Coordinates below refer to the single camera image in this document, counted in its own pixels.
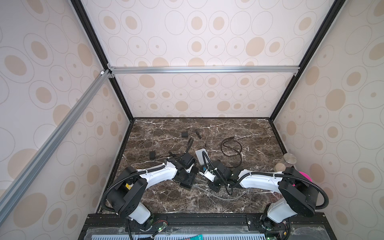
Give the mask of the white network switch box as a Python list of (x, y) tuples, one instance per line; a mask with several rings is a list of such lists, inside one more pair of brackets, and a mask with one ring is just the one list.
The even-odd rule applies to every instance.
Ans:
[(200, 149), (195, 151), (198, 162), (201, 166), (204, 165), (204, 160), (203, 160), (203, 153), (207, 153), (206, 149)]

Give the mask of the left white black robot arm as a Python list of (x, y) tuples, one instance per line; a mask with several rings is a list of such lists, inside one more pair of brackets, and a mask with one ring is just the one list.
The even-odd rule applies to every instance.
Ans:
[(170, 154), (159, 166), (144, 170), (125, 168), (103, 193), (102, 209), (147, 228), (152, 224), (154, 217), (141, 203), (146, 189), (164, 181), (174, 181), (186, 190), (192, 189), (199, 172), (195, 167), (195, 158), (189, 153), (193, 142), (194, 138), (191, 137), (184, 153)]

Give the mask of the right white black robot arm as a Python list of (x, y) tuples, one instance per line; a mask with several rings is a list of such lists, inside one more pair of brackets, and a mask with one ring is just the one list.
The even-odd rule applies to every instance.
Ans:
[(196, 155), (203, 167), (202, 176), (209, 188), (218, 192), (224, 187), (229, 195), (233, 189), (261, 189), (281, 194), (282, 199), (268, 204), (260, 217), (260, 225), (272, 229), (290, 217), (313, 217), (317, 210), (329, 205), (327, 193), (295, 168), (282, 172), (253, 172), (242, 168), (230, 170), (220, 161), (212, 161), (205, 149)]

